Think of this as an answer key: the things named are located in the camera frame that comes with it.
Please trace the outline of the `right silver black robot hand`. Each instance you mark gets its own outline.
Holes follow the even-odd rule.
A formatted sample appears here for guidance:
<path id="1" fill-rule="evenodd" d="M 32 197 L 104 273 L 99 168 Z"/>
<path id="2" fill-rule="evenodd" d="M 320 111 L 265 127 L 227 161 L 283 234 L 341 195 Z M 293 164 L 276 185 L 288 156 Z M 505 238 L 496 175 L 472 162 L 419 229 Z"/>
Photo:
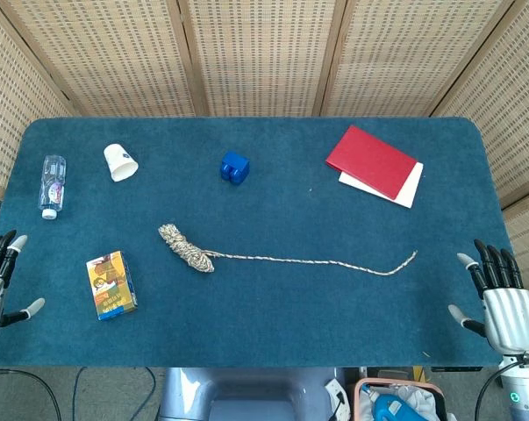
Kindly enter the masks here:
<path id="1" fill-rule="evenodd" d="M 487 339 L 497 353 L 529 355 L 529 290 L 518 263 L 506 249 L 498 250 L 479 239 L 474 245 L 479 261 L 465 253 L 458 253 L 457 258 L 475 285 L 484 320 L 468 317 L 455 304 L 448 305 L 448 311 L 462 328 Z"/>

